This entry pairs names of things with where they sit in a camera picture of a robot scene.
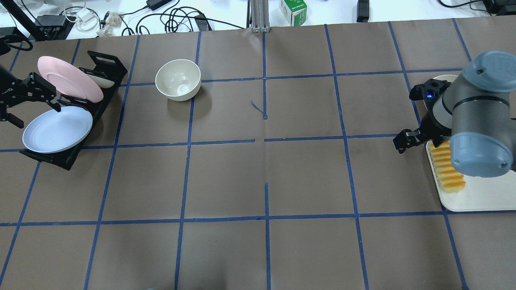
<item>white tray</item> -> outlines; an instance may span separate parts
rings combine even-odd
[[[482,178],[464,175],[466,187],[459,192],[447,193],[439,187],[436,172],[430,157],[430,145],[425,145],[428,161],[432,168],[439,199],[445,208],[452,212],[468,211],[506,211],[516,210],[516,172],[495,178]]]

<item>dish rack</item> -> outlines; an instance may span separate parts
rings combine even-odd
[[[66,100],[58,100],[58,102],[63,106],[77,106],[90,112],[93,116],[93,128],[106,110],[107,105],[113,98],[113,95],[120,87],[124,76],[127,74],[127,69],[116,56],[94,51],[88,51],[87,53],[95,63],[95,68],[92,70],[85,68],[79,69],[86,74],[108,79],[115,84],[106,89],[101,88],[104,98],[98,103],[93,103],[89,100],[79,99],[65,94],[61,94],[61,96]],[[29,149],[23,149],[19,152],[34,160],[50,163],[63,169],[70,170],[75,163],[75,160],[77,159],[77,156],[82,149],[84,142],[86,142],[86,139],[88,139],[88,136],[86,136],[86,138],[84,138],[74,147],[57,153],[38,153]]]

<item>green box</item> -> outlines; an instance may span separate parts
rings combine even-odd
[[[301,26],[307,20],[308,6],[304,0],[280,0],[280,10],[291,26]]]

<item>white table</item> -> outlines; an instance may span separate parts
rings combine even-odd
[[[126,22],[134,29],[138,20],[146,14],[163,12],[167,7],[175,4],[177,0],[151,11],[145,9],[136,14],[126,16]],[[449,5],[466,2],[467,0],[443,0]],[[31,12],[38,16],[43,14],[59,14],[60,9],[56,6],[43,4],[43,0],[24,0]],[[357,19],[357,0],[305,0],[308,5],[308,17],[304,25],[354,23]],[[83,0],[73,0],[74,6],[82,6]],[[101,18],[107,11],[118,13],[133,12],[145,6],[144,0],[87,0],[86,6],[95,10]],[[226,21],[238,26],[245,27],[247,0],[180,0],[177,7],[191,6],[201,10],[206,17]],[[473,8],[485,9],[482,2],[472,4]],[[9,14],[0,7],[0,27],[13,26]],[[370,22],[381,21],[403,21],[423,19],[445,19],[445,18],[468,18],[489,16],[482,11],[474,11],[468,5],[459,8],[446,8],[437,3],[436,0],[370,0]],[[279,10],[279,0],[269,0],[269,21],[270,26],[288,26],[288,23]],[[159,16],[148,17],[142,22],[151,33],[163,33],[163,24]],[[229,25],[210,22],[214,30],[235,29]],[[23,33],[27,31],[18,24]],[[70,32],[68,39],[93,38],[96,37],[95,29],[88,33],[78,31],[75,27]],[[186,26],[181,25],[179,31],[188,31]],[[114,30],[115,35],[120,35],[121,28]]]

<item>blue tape grid line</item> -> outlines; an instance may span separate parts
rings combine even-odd
[[[462,43],[462,45],[464,47],[465,53],[466,53],[468,59],[471,60],[469,51],[467,50],[467,47],[466,47],[465,42],[464,42],[464,39],[463,39],[463,37],[462,37],[462,35],[460,33],[460,30],[458,28],[457,22],[456,22],[455,19],[452,19],[452,21],[454,23],[454,26],[455,26],[457,34],[458,34],[458,36],[460,38],[460,41],[461,41],[461,43]],[[272,219],[313,219],[313,218],[355,218],[356,222],[357,222],[357,235],[358,235],[358,239],[359,239],[359,248],[360,248],[360,255],[361,255],[361,261],[362,261],[363,274],[364,274],[364,283],[366,285],[366,288],[368,288],[367,274],[366,274],[366,271],[365,271],[365,259],[364,259],[363,247],[362,247],[362,243],[361,243],[360,222],[359,222],[359,219],[358,219],[359,217],[367,218],[367,217],[443,215],[444,219],[445,219],[446,227],[447,227],[447,230],[448,230],[450,242],[451,242],[451,245],[452,245],[452,249],[453,249],[453,252],[454,252],[454,257],[455,257],[456,262],[457,262],[457,267],[458,267],[458,270],[459,270],[459,275],[460,275],[460,278],[461,278],[462,286],[463,286],[463,288],[467,289],[467,285],[465,283],[465,279],[464,279],[464,275],[463,275],[463,272],[462,272],[462,267],[460,265],[457,249],[456,249],[456,246],[455,246],[455,242],[454,242],[454,238],[453,238],[453,233],[452,233],[451,227],[449,225],[448,215],[488,214],[488,213],[516,213],[516,211],[459,212],[459,213],[456,213],[456,212],[447,212],[443,208],[443,210],[441,212],[369,213],[369,214],[360,214],[360,213],[358,213],[358,207],[357,207],[357,203],[356,203],[356,196],[354,194],[354,185],[353,185],[353,182],[352,182],[351,164],[349,162],[349,152],[347,150],[347,139],[349,139],[349,138],[394,137],[396,134],[347,136],[345,134],[344,122],[343,122],[343,119],[342,119],[342,108],[341,108],[341,105],[340,105],[340,96],[339,96],[338,83],[336,81],[336,77],[337,76],[351,76],[351,75],[375,75],[375,74],[397,74],[397,73],[402,73],[404,75],[404,78],[405,78],[405,81],[406,81],[406,84],[407,84],[407,88],[410,90],[410,84],[409,84],[409,81],[408,81],[408,78],[407,78],[407,73],[449,72],[449,71],[460,71],[461,70],[461,69],[458,69],[458,68],[457,69],[436,69],[436,70],[406,70],[405,66],[403,64],[403,60],[401,58],[401,53],[399,51],[399,47],[398,47],[398,44],[397,44],[397,41],[396,41],[396,38],[395,38],[395,35],[394,35],[394,31],[392,29],[392,25],[391,25],[390,22],[388,22],[388,24],[389,24],[389,28],[390,28],[390,31],[391,31],[391,35],[393,37],[393,41],[394,41],[394,44],[395,44],[396,52],[398,54],[400,65],[401,65],[401,68],[402,68],[401,71],[336,73],[335,64],[334,64],[334,60],[333,60],[333,52],[332,52],[332,48],[331,48],[331,41],[330,41],[330,37],[329,37],[327,26],[325,25],[326,36],[327,36],[328,46],[329,46],[329,50],[330,50],[330,58],[331,58],[331,61],[332,61],[332,70],[333,70],[332,74],[267,77],[266,76],[265,34],[263,34],[263,36],[262,36],[262,45],[263,45],[263,76],[262,77],[233,78],[233,79],[211,79],[211,80],[203,80],[202,81],[203,83],[211,83],[211,82],[233,82],[233,81],[248,81],[248,80],[262,79],[263,80],[263,84],[264,84],[264,88],[263,89],[264,89],[264,111],[265,111],[266,110],[266,86],[265,86],[265,82],[266,82],[267,79],[310,78],[310,77],[330,77],[330,76],[333,76],[334,77],[334,82],[335,82],[335,89],[336,89],[336,94],[337,94],[337,104],[338,104],[338,107],[339,107],[339,113],[340,113],[340,119],[341,119],[341,127],[342,127],[342,130],[343,130],[343,136],[301,137],[301,138],[272,138],[272,139],[265,139],[265,141],[266,142],[273,142],[273,141],[343,139],[344,143],[345,143],[346,161],[347,161],[347,164],[348,164],[348,172],[349,172],[349,177],[350,177],[351,186],[352,186],[353,209],[354,209],[355,213],[353,213],[353,214],[331,214],[331,215],[269,216],[269,213],[268,213],[268,184],[266,184],[266,215],[265,216],[228,217],[228,218],[190,218],[190,219],[185,219],[184,218],[184,205],[185,205],[185,202],[186,202],[187,171],[188,171],[188,166],[189,166],[189,156],[190,156],[191,146],[203,145],[203,144],[225,144],[225,143],[254,142],[254,139],[249,139],[249,140],[227,140],[227,141],[191,142],[191,126],[192,126],[192,117],[193,117],[193,111],[194,111],[194,109],[193,109],[194,108],[194,100],[192,100],[191,108],[190,108],[189,136],[188,136],[188,142],[187,143],[183,142],[183,143],[159,143],[159,144],[128,144],[128,145],[118,146],[118,137],[119,137],[119,134],[120,134],[121,121],[122,121],[122,118],[123,118],[123,111],[124,111],[125,102],[126,102],[126,98],[127,98],[127,91],[128,90],[126,90],[125,95],[124,95],[123,104],[122,104],[119,125],[118,125],[118,128],[117,128],[117,136],[116,136],[116,140],[115,140],[115,145],[114,146],[87,146],[87,147],[83,148],[83,149],[113,149],[113,154],[112,154],[112,158],[111,158],[111,164],[110,164],[110,167],[109,167],[109,173],[108,173],[108,177],[107,177],[107,180],[106,180],[106,187],[105,187],[105,191],[104,191],[104,195],[103,195],[103,199],[102,199],[102,204],[101,204],[101,209],[100,209],[100,212],[99,212],[98,220],[97,221],[64,221],[64,222],[22,222],[23,215],[25,213],[25,210],[26,210],[26,207],[27,207],[27,204],[28,204],[28,201],[29,201],[30,193],[31,193],[31,191],[33,189],[34,182],[36,180],[36,176],[37,176],[37,173],[38,173],[38,170],[39,170],[39,167],[40,167],[40,163],[38,163],[37,166],[36,166],[36,169],[35,169],[33,180],[31,182],[31,185],[30,185],[30,188],[29,188],[29,192],[27,194],[27,198],[25,200],[22,212],[20,214],[19,221],[17,223],[0,223],[0,227],[16,227],[15,233],[14,233],[14,236],[13,236],[13,239],[12,239],[12,242],[11,242],[11,246],[10,246],[10,249],[9,249],[9,252],[8,252],[7,258],[5,260],[5,263],[4,263],[4,266],[3,266],[3,269],[2,269],[2,274],[0,275],[0,285],[1,285],[3,277],[5,275],[5,271],[7,269],[7,264],[9,262],[9,258],[11,256],[11,254],[12,254],[14,243],[15,243],[16,237],[18,235],[18,231],[19,231],[20,227],[24,227],[24,226],[93,225],[93,224],[95,224],[97,227],[96,227],[96,230],[95,230],[95,236],[94,236],[94,241],[93,241],[93,245],[92,245],[92,252],[91,252],[91,255],[90,255],[90,261],[89,261],[88,271],[87,271],[87,276],[86,276],[86,281],[85,281],[85,289],[87,289],[88,281],[89,281],[89,275],[90,275],[90,272],[91,272],[91,266],[92,266],[92,261],[93,261],[94,249],[95,249],[95,245],[96,245],[96,240],[98,238],[99,227],[100,227],[101,224],[146,224],[146,223],[177,222],[177,223],[180,223],[180,225],[181,225],[180,226],[180,236],[182,236],[182,226],[183,226],[183,223],[185,223],[185,222],[186,223],[188,223],[188,222],[224,222],[224,221],[263,220],[263,219],[265,219],[266,220],[266,244],[267,244],[267,287],[268,287],[268,289],[270,289],[270,236],[269,236],[269,225],[268,225],[269,220],[272,220]],[[199,33],[198,43],[197,43],[197,52],[196,52],[196,63],[199,62],[200,40],[201,40],[201,34]],[[135,47],[135,52],[134,52],[134,56],[133,56],[133,62],[132,62],[132,66],[131,66],[131,71],[130,71],[130,75],[129,75],[129,78],[128,78],[128,82],[127,82],[127,84],[120,85],[121,87],[153,86],[153,85],[155,85],[155,83],[140,83],[140,84],[131,84],[130,83],[132,72],[133,72],[133,67],[134,67],[134,62],[135,62],[135,59],[136,59],[138,44],[139,44],[139,36],[138,36],[137,41],[136,41],[136,47]],[[80,40],[77,41],[77,46],[76,46],[76,49],[75,49],[75,52],[74,52],[74,55],[73,55],[73,58],[72,58],[72,64],[75,62],[75,58],[76,58],[76,55],[78,53],[79,45],[80,45]],[[17,51],[9,71],[12,71],[12,69],[13,69],[13,67],[15,65],[15,62],[16,62],[16,60],[18,58],[19,53],[20,53],[20,51]],[[416,114],[416,118],[418,119],[418,122],[420,122],[420,118],[419,118],[417,109],[415,108],[415,105],[414,105],[414,112]],[[116,149],[117,148],[134,148],[134,147],[159,147],[159,146],[188,146],[187,167],[185,168],[185,187],[184,187],[184,195],[183,195],[181,218],[180,219],[156,219],[156,220],[119,220],[119,221],[118,220],[114,220],[114,221],[102,221],[102,212],[103,212],[103,207],[104,207],[104,204],[105,204],[105,198],[106,198],[106,195],[107,195],[107,188],[108,188],[108,184],[109,184],[110,173],[111,173],[112,166],[113,166],[114,159],[115,159]],[[3,150],[0,150],[0,153],[2,153],[2,152],[16,152],[16,151],[19,151],[19,150],[20,149],[3,149]],[[181,244],[178,243],[178,258],[180,258],[180,253],[181,253]],[[175,288],[176,289],[177,289],[177,286],[178,286],[177,281],[178,281],[178,278],[179,278],[179,262],[180,262],[180,259],[177,259],[177,261],[176,261],[176,277],[175,277],[175,281],[176,281]]]
[[[30,182],[29,191],[27,192],[27,197],[25,198],[25,202],[23,203],[22,212],[20,213],[20,217],[18,219],[16,229],[14,230],[14,235],[12,237],[11,246],[9,247],[9,251],[7,252],[7,257],[5,258],[4,266],[2,268],[2,273],[0,273],[0,286],[2,285],[2,281],[4,280],[5,271],[7,270],[7,264],[9,264],[9,259],[11,258],[12,250],[14,248],[14,243],[16,242],[16,238],[18,237],[18,232],[19,232],[20,226],[22,224],[23,216],[25,215],[25,210],[27,209],[27,205],[29,203],[30,194],[32,193],[32,189],[34,188],[34,182],[36,182],[36,176],[38,175],[40,165],[41,165],[41,162],[38,162],[38,164],[36,165],[36,169],[34,170],[33,179]]]
[[[466,48],[466,46],[464,44],[464,40],[462,39],[462,36],[460,35],[460,31],[458,30],[458,27],[457,27],[457,24],[456,24],[455,20],[453,20],[453,22],[454,22],[455,28],[457,30],[457,33],[459,34],[459,37],[460,37],[461,42],[463,44],[463,47],[466,50],[466,54],[468,54],[468,57],[469,57],[469,53],[467,53],[467,48]],[[409,83],[409,80],[407,78],[407,73],[405,71],[405,65],[403,63],[403,59],[402,59],[401,53],[399,51],[398,43],[396,41],[396,36],[394,34],[394,30],[392,28],[391,22],[389,21],[388,24],[389,24],[389,30],[391,31],[392,39],[394,41],[394,46],[396,47],[396,53],[398,54],[399,63],[401,65],[401,69],[404,71],[405,82],[407,83],[407,88],[408,88],[408,90],[410,92],[410,90],[411,90],[410,83]],[[415,104],[414,101],[412,101],[412,106],[414,107],[414,113],[416,115],[417,122],[418,122],[419,125],[421,125],[421,119],[420,119],[419,113],[417,112],[417,107],[416,107],[416,104]],[[451,248],[453,250],[455,262],[457,264],[457,269],[459,271],[459,277],[460,277],[460,281],[462,283],[462,288],[463,289],[468,289],[468,286],[466,285],[466,281],[465,281],[465,278],[464,278],[464,273],[462,271],[462,266],[461,266],[461,263],[460,263],[460,260],[459,260],[459,254],[457,252],[455,241],[454,241],[454,238],[453,238],[452,229],[451,229],[449,221],[448,221],[448,216],[447,216],[447,213],[445,211],[445,208],[442,205],[441,205],[441,208],[442,208],[442,213],[444,215],[444,220],[445,220],[445,223],[446,223],[446,229],[448,231],[448,236],[449,236],[449,239],[450,239]]]
[[[104,194],[102,196],[102,202],[101,202],[100,209],[99,209],[99,217],[98,217],[97,222],[96,222],[95,235],[93,236],[93,244],[91,246],[90,259],[89,259],[89,262],[88,262],[88,269],[86,271],[86,278],[85,278],[85,281],[84,281],[84,290],[88,289],[88,283],[89,283],[90,274],[91,274],[91,266],[93,264],[93,257],[95,255],[96,242],[97,242],[97,240],[99,238],[99,230],[100,230],[100,225],[101,225],[101,221],[102,221],[102,215],[104,213],[104,205],[106,203],[107,192],[109,190],[109,182],[111,180],[111,173],[112,173],[112,170],[113,170],[113,164],[115,163],[115,156],[116,156],[116,153],[117,153],[117,145],[118,145],[118,140],[120,138],[120,128],[122,127],[122,120],[123,120],[123,117],[124,117],[125,103],[127,101],[127,94],[129,92],[129,86],[131,85],[131,78],[133,76],[133,68],[134,68],[134,63],[135,63],[135,60],[136,60],[136,54],[138,52],[138,45],[139,45],[139,43],[140,43],[140,36],[138,35],[137,38],[136,38],[136,45],[135,45],[134,53],[133,53],[133,61],[131,62],[131,70],[129,71],[129,76],[127,78],[127,86],[128,86],[128,88],[125,90],[124,98],[123,98],[123,101],[122,101],[122,108],[120,109],[120,118],[118,120],[117,133],[116,133],[116,136],[115,136],[115,144],[114,144],[114,148],[113,148],[113,153],[111,155],[111,162],[109,164],[109,169],[108,169],[108,172],[107,172],[106,185],[104,187]]]
[[[440,216],[440,215],[481,215],[481,214],[516,214],[516,210],[510,211],[486,211],[486,212],[397,212],[397,213],[360,213],[360,218],[375,217],[410,217],[410,216]],[[185,218],[184,223],[191,222],[225,222],[244,220],[279,220],[279,219],[320,219],[320,218],[356,218],[355,214],[319,214],[319,215],[278,215],[278,216],[243,216],[243,217],[219,217],[219,218]],[[138,220],[103,220],[101,224],[147,224],[147,223],[179,223],[180,218],[172,219],[138,219]],[[21,227],[40,227],[45,225],[94,225],[95,220],[79,221],[35,221],[22,222]],[[16,227],[17,222],[3,222],[0,227]]]
[[[265,183],[265,253],[267,265],[267,290],[271,290],[270,277],[270,220],[269,220],[269,183]]]
[[[464,48],[464,52],[466,53],[468,61],[471,62],[471,55],[470,52],[467,50],[466,43],[464,41],[464,38],[462,37],[462,34],[460,33],[459,26],[457,25],[457,21],[455,19],[451,20],[453,22],[453,25],[455,26],[455,30],[457,31],[457,35],[459,36],[460,42],[462,43],[462,47]],[[448,230],[448,236],[451,243],[451,249],[453,251],[453,255],[455,258],[455,263],[457,264],[457,270],[459,271],[459,277],[460,282],[462,283],[462,288],[464,290],[469,290],[469,287],[466,283],[466,278],[464,277],[464,272],[462,270],[462,264],[460,263],[459,259],[459,253],[457,252],[457,246],[455,245],[455,239],[453,237],[452,227],[450,226],[449,220],[448,220],[448,211],[441,205],[443,214],[444,214],[444,221],[446,222],[446,229]]]
[[[407,84],[407,89],[410,92],[411,88],[410,88],[409,78],[407,77],[407,71],[405,70],[405,64],[403,63],[403,59],[401,57],[401,52],[399,51],[398,41],[396,41],[396,36],[394,35],[394,30],[392,28],[392,24],[390,21],[388,22],[388,25],[389,25],[389,30],[391,31],[392,40],[394,42],[394,48],[396,48],[396,53],[398,55],[399,64],[401,65],[401,69],[403,70],[403,77],[405,78],[405,83]],[[421,125],[421,118],[419,116],[419,113],[417,112],[416,102],[415,101],[411,101],[411,102],[412,102],[412,107],[414,108],[414,114],[416,116],[417,123],[419,125]]]
[[[199,64],[199,52],[201,50],[201,36],[202,33],[199,32],[197,38],[197,51],[195,56],[195,63]],[[175,258],[175,274],[174,274],[174,290],[178,290],[179,284],[179,270],[181,265],[181,247],[183,244],[183,227],[184,227],[184,219],[185,219],[185,207],[186,207],[186,191],[188,188],[188,173],[190,170],[190,153],[192,148],[192,125],[194,123],[194,108],[195,108],[195,97],[191,99],[190,103],[190,119],[188,123],[188,150],[186,152],[186,166],[185,166],[185,180],[183,183],[183,199],[181,202],[181,219],[179,222],[179,234],[178,234],[178,250],[176,252]]]
[[[457,264],[457,270],[459,272],[459,278],[460,278],[460,283],[462,284],[462,289],[469,290],[469,287],[466,284],[466,278],[464,277],[464,272],[462,271],[462,265],[460,263],[459,253],[457,252],[457,246],[455,245],[455,239],[453,238],[452,227],[450,226],[450,222],[448,220],[448,214],[446,213],[446,210],[442,205],[441,205],[441,207],[443,209],[442,212],[443,212],[443,216],[444,216],[444,222],[446,223],[446,230],[448,231],[448,237],[450,239],[451,250],[452,250],[453,256],[455,258],[455,263]]]
[[[77,39],[77,46],[75,47],[75,52],[73,53],[72,62],[70,64],[75,63],[75,58],[77,57],[77,52],[79,51],[80,39]]]
[[[263,119],[267,120],[267,61],[266,61],[266,49],[265,49],[265,32],[262,32],[262,56],[263,56]]]
[[[342,136],[344,140],[344,151],[346,153],[346,164],[348,167],[348,176],[349,176],[349,184],[351,186],[351,198],[353,200],[353,211],[355,214],[355,224],[357,228],[357,239],[358,239],[358,246],[359,246],[359,253],[360,253],[360,263],[362,265],[362,275],[364,277],[364,286],[365,289],[369,289],[369,282],[367,279],[367,269],[365,265],[365,256],[364,256],[364,247],[362,244],[362,231],[360,230],[360,215],[358,211],[358,205],[357,205],[357,197],[355,194],[354,189],[354,182],[353,182],[353,171],[351,169],[351,161],[349,159],[349,150],[348,150],[348,140],[347,140],[347,134],[346,134],[346,128],[344,126],[344,119],[342,117],[342,106],[341,106],[341,96],[338,90],[338,82],[337,82],[337,73],[335,70],[335,61],[333,58],[333,49],[331,47],[331,40],[330,40],[330,33],[328,32],[328,26],[325,24],[324,29],[326,32],[326,40],[328,41],[328,49],[330,52],[330,59],[331,59],[331,68],[333,71],[333,82],[335,84],[335,93],[337,96],[337,107],[338,107],[338,117],[340,118],[341,122],[341,129],[342,129]]]
[[[16,60],[18,59],[18,56],[20,55],[21,50],[17,50],[16,54],[14,55],[14,59],[12,60],[11,67],[9,68],[9,72],[12,72],[12,69],[14,68],[14,64],[16,63]]]
[[[464,51],[466,52],[467,59],[471,62],[470,52],[467,50],[466,43],[464,42],[464,38],[462,37],[462,34],[460,33],[460,29],[459,29],[459,26],[457,25],[457,21],[455,20],[455,18],[452,18],[451,21],[453,21],[455,30],[457,31],[457,34],[459,35],[460,43],[462,43],[462,47],[464,48]]]

